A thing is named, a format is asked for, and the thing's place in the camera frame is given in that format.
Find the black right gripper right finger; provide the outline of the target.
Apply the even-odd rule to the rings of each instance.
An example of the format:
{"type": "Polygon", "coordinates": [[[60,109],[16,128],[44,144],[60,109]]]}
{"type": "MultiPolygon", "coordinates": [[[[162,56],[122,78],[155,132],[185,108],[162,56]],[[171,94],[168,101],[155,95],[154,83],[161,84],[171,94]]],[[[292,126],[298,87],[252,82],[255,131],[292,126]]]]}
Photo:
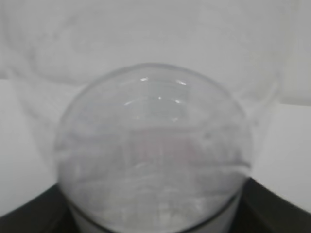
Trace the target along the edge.
{"type": "Polygon", "coordinates": [[[311,215],[249,179],[231,233],[311,233],[311,215]]]}

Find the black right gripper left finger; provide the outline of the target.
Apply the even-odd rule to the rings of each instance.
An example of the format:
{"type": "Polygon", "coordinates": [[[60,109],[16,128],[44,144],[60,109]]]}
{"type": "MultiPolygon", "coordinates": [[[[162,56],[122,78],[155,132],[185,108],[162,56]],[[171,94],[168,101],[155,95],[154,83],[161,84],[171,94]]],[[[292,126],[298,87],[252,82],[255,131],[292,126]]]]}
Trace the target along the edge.
{"type": "Polygon", "coordinates": [[[78,233],[67,202],[54,185],[0,218],[1,233],[78,233]]]}

